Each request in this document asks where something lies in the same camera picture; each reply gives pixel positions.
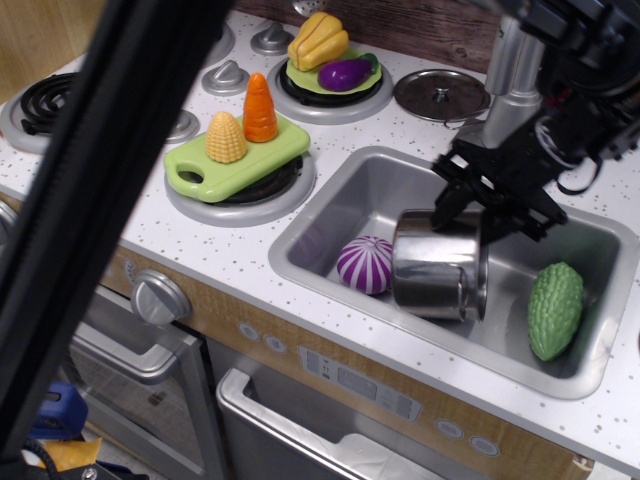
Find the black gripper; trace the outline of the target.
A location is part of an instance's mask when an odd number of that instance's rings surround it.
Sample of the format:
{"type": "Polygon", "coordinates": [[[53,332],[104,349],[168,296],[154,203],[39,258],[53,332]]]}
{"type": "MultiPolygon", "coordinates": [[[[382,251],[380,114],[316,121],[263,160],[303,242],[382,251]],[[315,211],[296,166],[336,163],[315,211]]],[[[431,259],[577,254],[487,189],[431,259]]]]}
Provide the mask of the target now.
{"type": "Polygon", "coordinates": [[[525,122],[496,148],[455,139],[432,170],[447,182],[435,201],[431,224],[443,231],[473,202],[484,208],[482,246],[511,234],[534,241],[568,221],[565,211],[545,191],[564,166],[540,143],[536,117],[525,122]]]}

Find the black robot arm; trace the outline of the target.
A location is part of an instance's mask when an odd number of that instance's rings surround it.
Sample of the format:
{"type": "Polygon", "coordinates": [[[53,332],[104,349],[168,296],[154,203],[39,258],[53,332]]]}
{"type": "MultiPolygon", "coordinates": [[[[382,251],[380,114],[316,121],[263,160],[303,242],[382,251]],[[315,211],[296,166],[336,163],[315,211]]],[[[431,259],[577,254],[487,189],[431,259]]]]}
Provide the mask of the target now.
{"type": "Polygon", "coordinates": [[[433,170],[446,183],[431,216],[443,232],[472,203],[485,244],[522,232],[538,241],[567,221],[545,187],[584,159],[600,166],[639,146],[636,1],[480,1],[544,46],[545,105],[495,148],[455,140],[433,170]]]}

